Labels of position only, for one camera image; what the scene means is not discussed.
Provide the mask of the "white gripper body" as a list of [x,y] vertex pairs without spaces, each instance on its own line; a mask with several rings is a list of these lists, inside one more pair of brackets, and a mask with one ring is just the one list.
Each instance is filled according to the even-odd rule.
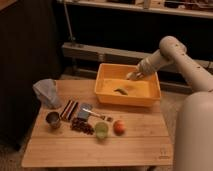
[[153,73],[154,69],[150,62],[147,60],[142,60],[138,63],[136,70],[133,72],[133,77],[135,80],[138,80],[140,78],[152,75]]

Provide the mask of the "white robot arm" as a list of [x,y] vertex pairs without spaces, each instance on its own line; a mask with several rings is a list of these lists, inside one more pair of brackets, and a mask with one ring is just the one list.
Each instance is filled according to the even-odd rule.
[[213,75],[190,58],[177,38],[166,36],[142,59],[130,79],[139,79],[174,63],[193,90],[178,113],[173,171],[213,171]]

